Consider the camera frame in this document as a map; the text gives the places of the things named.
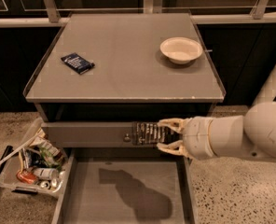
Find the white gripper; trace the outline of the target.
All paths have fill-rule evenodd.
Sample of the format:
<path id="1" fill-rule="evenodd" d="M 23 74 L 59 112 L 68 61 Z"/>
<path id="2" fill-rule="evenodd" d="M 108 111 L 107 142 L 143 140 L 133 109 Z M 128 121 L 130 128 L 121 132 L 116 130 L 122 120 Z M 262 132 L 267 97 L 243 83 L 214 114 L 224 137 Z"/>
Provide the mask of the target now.
<path id="1" fill-rule="evenodd" d="M 214 157 L 210 144 L 210 125 L 213 119 L 208 117 L 194 117 L 191 119 L 161 119 L 159 127 L 169 129 L 182 134 L 181 140 L 170 144 L 157 143 L 160 151 L 175 155 L 186 156 L 186 151 L 197 160 L 206 160 Z"/>

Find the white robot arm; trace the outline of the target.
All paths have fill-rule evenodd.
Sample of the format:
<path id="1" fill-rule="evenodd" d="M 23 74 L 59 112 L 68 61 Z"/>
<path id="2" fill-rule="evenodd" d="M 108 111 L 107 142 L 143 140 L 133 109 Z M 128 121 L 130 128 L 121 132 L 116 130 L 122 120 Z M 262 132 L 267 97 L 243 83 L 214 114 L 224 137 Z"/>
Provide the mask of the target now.
<path id="1" fill-rule="evenodd" d="M 252 161 L 276 161 L 276 102 L 252 106 L 245 115 L 223 118 L 162 119 L 181 138 L 157 148 L 196 160 L 234 157 Z"/>

